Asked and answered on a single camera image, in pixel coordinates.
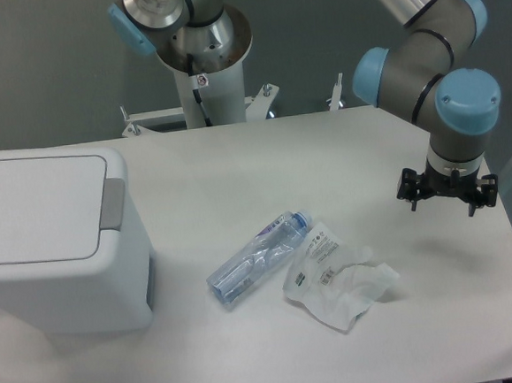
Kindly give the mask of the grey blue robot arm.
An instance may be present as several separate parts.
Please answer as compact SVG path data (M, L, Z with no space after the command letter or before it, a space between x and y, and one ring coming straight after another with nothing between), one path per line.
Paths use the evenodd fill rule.
M456 62L487 22L480 0L379 0L408 31L396 50L375 47L358 63L355 95L427 131L423 172L403 169L397 196L412 205L461 199L470 211L493 207L499 182L480 175L499 118L501 90L490 73ZM131 50L157 55L172 71L188 127L262 119L262 99L245 100L243 60L252 34L224 0L117 0L107 15Z

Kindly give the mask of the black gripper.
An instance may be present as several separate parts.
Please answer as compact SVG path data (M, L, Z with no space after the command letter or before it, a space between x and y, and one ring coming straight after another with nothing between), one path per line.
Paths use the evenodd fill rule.
M419 201L441 196L467 198L468 216L474 216L476 210L496 206L499 190L498 175L487 174L478 179L478 169L462 172L461 168L439 170L429 160L423 174L416 170L403 168L398 181L396 197L410 204L412 212Z

